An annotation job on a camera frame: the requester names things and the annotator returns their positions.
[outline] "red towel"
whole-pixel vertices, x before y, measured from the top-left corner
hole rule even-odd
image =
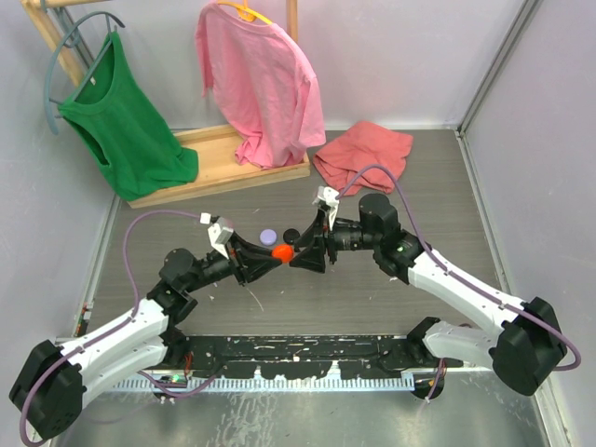
[[[406,168],[406,156],[412,149],[413,136],[382,128],[368,121],[348,129],[341,137],[325,144],[313,163],[325,182],[341,191],[354,174],[372,163],[388,168],[398,179]],[[379,169],[370,169],[345,194],[355,195],[362,186],[390,193],[395,185]]]

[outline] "pink sleeve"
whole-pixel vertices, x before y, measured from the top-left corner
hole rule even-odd
[[[303,81],[298,88],[291,139],[294,146],[304,150],[325,143],[325,124],[315,77]],[[304,156],[304,150],[302,154],[293,153],[296,161]]]
[[[207,45],[207,24],[205,21],[206,14],[201,13],[195,32],[196,54],[198,55],[198,63],[201,66],[201,74],[203,75],[203,96],[207,94],[208,88],[213,88],[213,71],[211,70],[209,46]]]

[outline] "wooden tray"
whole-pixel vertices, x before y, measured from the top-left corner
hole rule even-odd
[[[187,130],[175,135],[184,147],[198,152],[198,177],[192,183],[160,189],[149,196],[130,201],[131,208],[150,207],[310,175],[307,155],[301,163],[283,168],[260,169],[250,163],[239,165],[234,153],[242,143],[242,138],[230,125]]]

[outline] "blue-gray hanger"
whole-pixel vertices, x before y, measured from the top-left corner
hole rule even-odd
[[[54,114],[52,114],[52,108],[51,108],[50,103],[54,102],[55,104],[61,104],[61,102],[49,97],[49,86],[51,84],[52,73],[54,71],[54,67],[56,66],[56,62],[58,61],[58,56],[60,55],[62,47],[66,46],[66,42],[71,38],[71,35],[78,33],[78,27],[81,25],[81,23],[83,23],[85,20],[90,19],[91,17],[97,16],[97,15],[105,16],[105,23],[108,27],[108,36],[110,36],[110,32],[111,32],[110,19],[114,19],[114,21],[120,28],[125,27],[124,23],[122,23],[122,21],[118,17],[116,17],[114,14],[110,14],[109,12],[104,12],[104,11],[91,12],[90,14],[87,14],[87,16],[77,20],[74,23],[74,25],[64,35],[64,37],[62,38],[62,40],[60,41],[60,43],[54,50],[54,54],[52,54],[52,57],[49,60],[49,66],[48,66],[47,72],[46,72],[46,82],[44,85],[44,109],[46,110],[46,119],[47,119],[47,124],[49,125],[49,128],[51,129],[51,131],[54,135],[58,135],[58,126],[56,125],[56,117],[60,117],[60,116],[59,115],[54,116]],[[97,66],[100,64],[100,61],[102,60],[103,56],[105,55],[105,53],[107,52],[108,48],[111,45],[112,45],[112,37],[110,36],[109,42],[102,48],[102,51],[100,51],[100,54],[97,55],[97,58],[95,58],[95,61],[91,64],[91,66],[87,70],[87,74],[85,74],[85,77],[83,78],[83,80],[81,81],[79,86],[74,91],[73,101],[76,100],[76,98],[78,98],[78,95],[83,90],[83,87],[87,84],[87,82],[89,82],[89,79],[93,76],[93,73],[97,69]]]

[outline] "green tank top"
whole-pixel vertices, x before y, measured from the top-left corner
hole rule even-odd
[[[181,147],[171,134],[132,77],[118,33],[111,37],[113,44],[76,101],[70,97],[58,110],[123,199],[192,182],[198,174],[196,151]]]

